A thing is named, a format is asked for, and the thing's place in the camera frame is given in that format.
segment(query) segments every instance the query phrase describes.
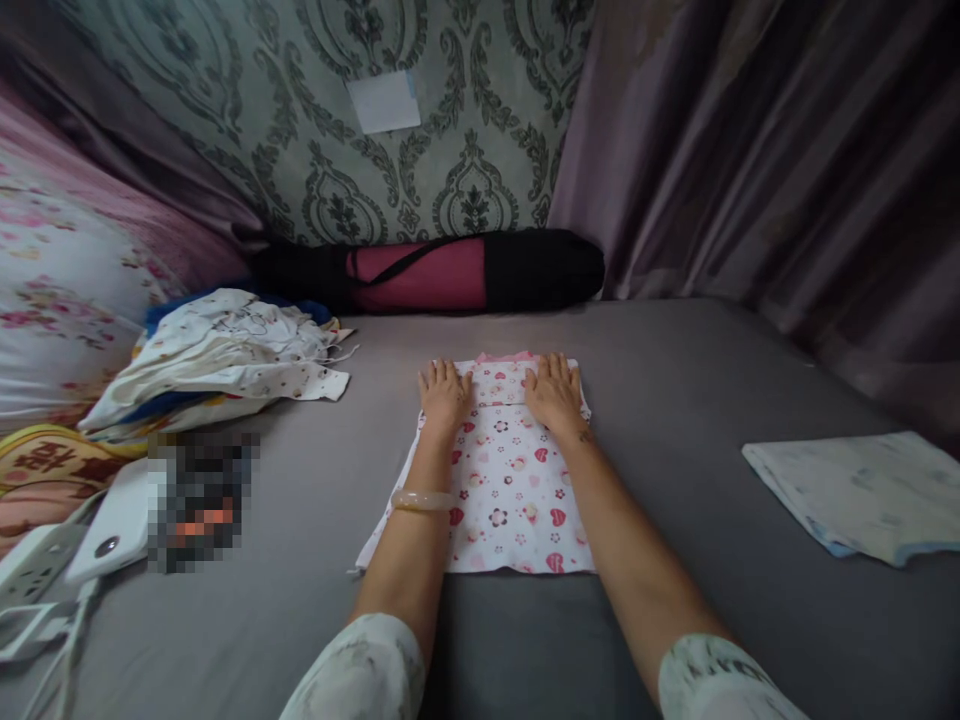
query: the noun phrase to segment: floral pillow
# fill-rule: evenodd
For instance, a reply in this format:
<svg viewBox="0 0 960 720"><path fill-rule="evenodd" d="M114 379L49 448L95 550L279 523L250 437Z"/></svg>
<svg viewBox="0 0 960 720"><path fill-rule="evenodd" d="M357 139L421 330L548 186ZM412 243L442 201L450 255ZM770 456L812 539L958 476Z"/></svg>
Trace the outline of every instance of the floral pillow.
<svg viewBox="0 0 960 720"><path fill-rule="evenodd" d="M0 147L0 437L73 426L187 288L134 236Z"/></svg>

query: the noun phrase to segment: purple curtain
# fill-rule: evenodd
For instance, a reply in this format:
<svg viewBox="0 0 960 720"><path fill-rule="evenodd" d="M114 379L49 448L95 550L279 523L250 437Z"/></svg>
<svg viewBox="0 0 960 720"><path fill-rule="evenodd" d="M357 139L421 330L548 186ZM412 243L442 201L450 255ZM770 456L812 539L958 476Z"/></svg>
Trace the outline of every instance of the purple curtain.
<svg viewBox="0 0 960 720"><path fill-rule="evenodd" d="M751 307L960 452L958 4L606 0L550 227Z"/></svg>

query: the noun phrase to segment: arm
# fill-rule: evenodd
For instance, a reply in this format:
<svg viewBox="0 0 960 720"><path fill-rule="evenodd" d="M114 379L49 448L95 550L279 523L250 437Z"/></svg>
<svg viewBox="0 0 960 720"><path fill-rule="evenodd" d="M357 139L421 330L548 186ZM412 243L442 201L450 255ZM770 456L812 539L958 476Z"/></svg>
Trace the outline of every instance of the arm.
<svg viewBox="0 0 960 720"><path fill-rule="evenodd" d="M426 423L404 488L450 492L450 454L457 428L470 409L471 374L462 379L450 361L431 364L420 375ZM430 665L440 587L447 562L449 516L445 512L394 510L370 561L350 616L384 613L413 631L424 663Z"/></svg>
<svg viewBox="0 0 960 720"><path fill-rule="evenodd" d="M660 705L664 655L684 635L732 639L693 579L627 492L580 416L580 371L564 356L527 371L526 401L548 426L570 471L577 508L604 590L650 696Z"/></svg>

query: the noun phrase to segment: wallpaper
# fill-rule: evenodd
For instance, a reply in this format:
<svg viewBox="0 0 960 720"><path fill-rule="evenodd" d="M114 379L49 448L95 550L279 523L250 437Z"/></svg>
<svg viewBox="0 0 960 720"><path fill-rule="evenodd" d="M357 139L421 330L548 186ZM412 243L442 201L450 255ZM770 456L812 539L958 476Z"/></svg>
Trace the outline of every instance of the wallpaper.
<svg viewBox="0 0 960 720"><path fill-rule="evenodd" d="M593 0L57 0L309 245L543 226ZM344 83L409 70L422 125L363 135Z"/></svg>

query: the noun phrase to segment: patterned sleeve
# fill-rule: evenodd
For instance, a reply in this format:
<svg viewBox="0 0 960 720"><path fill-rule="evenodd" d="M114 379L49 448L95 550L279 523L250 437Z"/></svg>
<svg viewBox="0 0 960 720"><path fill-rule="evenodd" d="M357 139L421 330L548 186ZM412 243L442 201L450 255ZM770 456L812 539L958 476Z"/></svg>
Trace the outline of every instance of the patterned sleeve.
<svg viewBox="0 0 960 720"><path fill-rule="evenodd" d="M320 653L280 720L414 720L424 681L410 628L391 615L363 615Z"/></svg>
<svg viewBox="0 0 960 720"><path fill-rule="evenodd" d="M664 720L808 720L741 648L687 635L660 665Z"/></svg>

